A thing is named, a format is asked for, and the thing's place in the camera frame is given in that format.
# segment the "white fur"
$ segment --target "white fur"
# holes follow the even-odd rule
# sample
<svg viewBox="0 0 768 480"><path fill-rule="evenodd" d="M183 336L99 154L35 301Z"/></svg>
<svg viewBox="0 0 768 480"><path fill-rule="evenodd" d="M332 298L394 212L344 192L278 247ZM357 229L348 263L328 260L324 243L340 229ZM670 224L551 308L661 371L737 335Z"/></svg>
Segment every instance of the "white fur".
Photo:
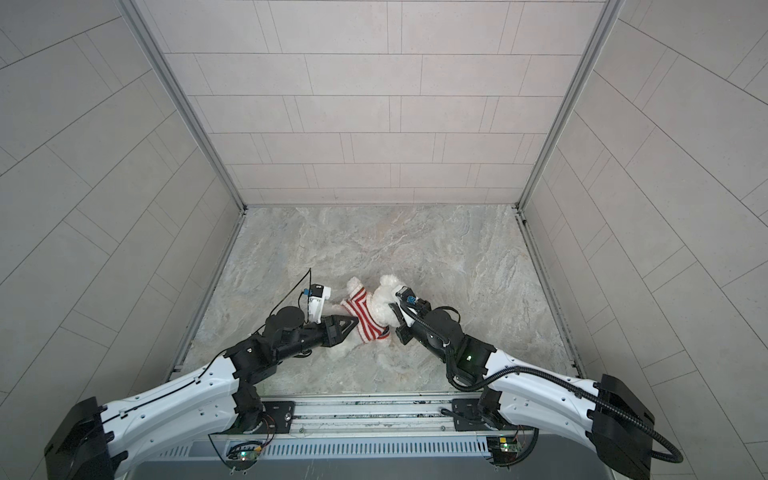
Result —
<svg viewBox="0 0 768 480"><path fill-rule="evenodd" d="M396 301L395 293L402 287L402 283L394 275L382 275L379 279L381 283L373 295L370 291L366 294L366 302L368 304L368 311L371 316L381 326L389 326L389 337L381 340L374 340L376 342L390 342L392 337L395 336L395 328L399 326L397 317L389 308L389 304ZM349 279L346 284L346 291L349 297L360 290L362 282L356 276ZM341 305L335 305L326 303L323 307L323 315L349 315L349 312ZM334 346L329 349L329 355L334 358L341 358L347 356L349 352L362 345L362 339L357 331L354 331L346 337L343 343Z"/></svg>

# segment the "marble floor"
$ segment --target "marble floor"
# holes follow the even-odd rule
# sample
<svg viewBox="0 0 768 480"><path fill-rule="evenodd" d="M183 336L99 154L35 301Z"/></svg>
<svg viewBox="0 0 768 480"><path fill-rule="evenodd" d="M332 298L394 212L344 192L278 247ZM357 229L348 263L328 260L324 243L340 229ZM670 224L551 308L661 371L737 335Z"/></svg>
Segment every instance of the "marble floor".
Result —
<svg viewBox="0 0 768 480"><path fill-rule="evenodd" d="M183 372L249 336L309 267L334 303L351 276L373 291L394 273L433 306L454 306L465 333L555 372L570 364L509 206L299 207L248 210ZM451 390L416 342L330 350L286 360L260 394Z"/></svg>

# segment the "tiled wall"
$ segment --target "tiled wall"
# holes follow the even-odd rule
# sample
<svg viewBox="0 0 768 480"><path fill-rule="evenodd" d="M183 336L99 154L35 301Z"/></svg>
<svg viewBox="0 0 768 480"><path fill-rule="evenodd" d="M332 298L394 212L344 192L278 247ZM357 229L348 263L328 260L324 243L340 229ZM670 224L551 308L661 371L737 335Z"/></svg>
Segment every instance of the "tiled wall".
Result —
<svg viewBox="0 0 768 480"><path fill-rule="evenodd" d="M587 374L687 457L657 480L768 473L767 31L763 0L626 2L525 211Z"/></svg>
<svg viewBox="0 0 768 480"><path fill-rule="evenodd" d="M137 3L247 204L516 202L603 7Z"/></svg>
<svg viewBox="0 0 768 480"><path fill-rule="evenodd" d="M111 0L0 2L7 478L78 400L165 380L238 214Z"/></svg>

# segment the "robotic arm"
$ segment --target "robotic arm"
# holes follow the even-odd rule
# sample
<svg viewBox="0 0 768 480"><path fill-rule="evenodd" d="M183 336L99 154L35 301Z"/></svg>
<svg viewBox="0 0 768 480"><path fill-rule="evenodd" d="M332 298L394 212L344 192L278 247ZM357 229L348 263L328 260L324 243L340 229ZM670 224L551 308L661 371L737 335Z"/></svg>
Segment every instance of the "robotic arm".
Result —
<svg viewBox="0 0 768 480"><path fill-rule="evenodd" d="M357 327L358 319L351 316L321 316L330 297L327 287L312 285L305 293L307 321L301 309L286 306L270 314L262 333L219 352L205 367L103 406L95 397L76 404L45 448L48 478L112 480L202 435L266 430L270 416L255 385L273 375L284 359L338 345ZM649 478L652 458L683 461L674 445L653 430L653 415L620 380L603 375L595 382L539 369L464 334L446 308L432 309L407 286L394 297L389 306L400 323L400 341L405 345L416 339L439 357L457 390L482 389L481 420L476 422L497 430L534 429L523 452L499 446L508 460L501 465L525 459L539 428L587 446L606 465L637 480ZM653 440L670 454L652 452ZM258 456L242 455L252 455L243 463L246 468Z"/></svg>

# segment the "black mounting plate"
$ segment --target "black mounting plate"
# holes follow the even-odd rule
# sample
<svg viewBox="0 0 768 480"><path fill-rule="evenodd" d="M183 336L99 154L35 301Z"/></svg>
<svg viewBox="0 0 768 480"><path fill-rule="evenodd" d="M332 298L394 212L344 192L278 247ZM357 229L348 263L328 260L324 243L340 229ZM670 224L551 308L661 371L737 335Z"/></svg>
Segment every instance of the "black mounting plate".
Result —
<svg viewBox="0 0 768 480"><path fill-rule="evenodd" d="M290 424L293 421L293 410L296 408L295 402L264 402L264 413L272 417L275 421L274 425L269 419L269 433L289 433ZM261 422L256 430L252 433L267 434L267 426L265 422Z"/></svg>
<svg viewBox="0 0 768 480"><path fill-rule="evenodd" d="M478 410L479 401L480 399L453 399L451 400L451 410L470 420L482 420ZM484 423L469 423L456 417L453 417L453 427L457 432L486 432L490 430Z"/></svg>

